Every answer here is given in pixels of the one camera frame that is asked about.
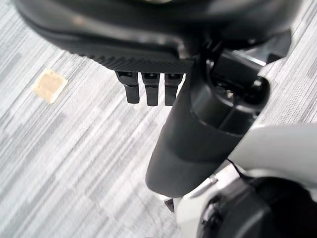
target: black cylinder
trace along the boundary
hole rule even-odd
[[[236,100],[231,91],[222,95],[223,89],[204,79],[198,69],[194,71],[153,151],[146,175],[148,187],[165,196],[181,197],[202,183],[242,139],[256,118],[254,113],[258,115],[265,106],[269,87],[263,90],[266,95],[261,100]]]

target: gray striped carpet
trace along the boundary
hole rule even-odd
[[[288,59],[267,66],[259,122],[317,121],[317,1],[306,0]],[[48,105],[32,93],[51,68],[69,82]],[[0,1],[0,237],[179,238],[146,167],[170,108],[128,105],[115,74],[41,39]]]

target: screw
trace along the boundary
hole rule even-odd
[[[208,59],[208,60],[206,60],[206,64],[207,64],[207,66],[208,66],[209,68],[212,68],[213,65],[214,65],[214,62]]]
[[[231,90],[226,91],[227,98],[233,98],[234,94]]]
[[[248,39],[249,44],[254,44],[256,42],[256,39]]]
[[[256,80],[254,81],[253,85],[256,87],[260,87],[262,85],[262,82],[260,80]]]

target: small tan paper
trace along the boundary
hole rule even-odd
[[[33,92],[51,104],[55,102],[66,84],[67,80],[64,77],[51,69],[47,69],[36,80]]]

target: white plastic part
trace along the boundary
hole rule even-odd
[[[298,182],[317,201],[317,124],[255,127],[229,159],[251,177]]]

